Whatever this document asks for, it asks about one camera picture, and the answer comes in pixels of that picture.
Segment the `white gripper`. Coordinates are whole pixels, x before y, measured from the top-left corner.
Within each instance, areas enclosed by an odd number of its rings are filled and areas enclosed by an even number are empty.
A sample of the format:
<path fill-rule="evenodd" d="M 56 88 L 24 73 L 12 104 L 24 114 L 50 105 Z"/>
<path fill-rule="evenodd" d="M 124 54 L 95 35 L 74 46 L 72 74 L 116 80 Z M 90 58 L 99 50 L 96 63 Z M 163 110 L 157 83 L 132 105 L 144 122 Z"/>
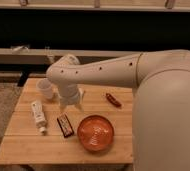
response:
<path fill-rule="evenodd" d="M 83 110 L 80 101 L 80 89 L 77 84 L 70 84 L 58 87 L 59 100 L 60 100 L 60 112 L 64 112 L 65 105 L 74 105 L 79 110 Z"/>

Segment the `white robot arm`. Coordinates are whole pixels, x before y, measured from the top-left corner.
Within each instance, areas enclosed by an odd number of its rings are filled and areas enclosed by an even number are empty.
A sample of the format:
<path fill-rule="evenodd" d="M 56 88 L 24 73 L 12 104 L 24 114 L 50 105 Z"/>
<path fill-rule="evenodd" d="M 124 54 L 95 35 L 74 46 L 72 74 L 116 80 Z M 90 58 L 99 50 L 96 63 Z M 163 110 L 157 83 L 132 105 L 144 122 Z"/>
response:
<path fill-rule="evenodd" d="M 190 171 L 190 51 L 142 52 L 84 65 L 65 55 L 46 76 L 65 104 L 75 102 L 79 84 L 131 88 L 134 171 Z"/>

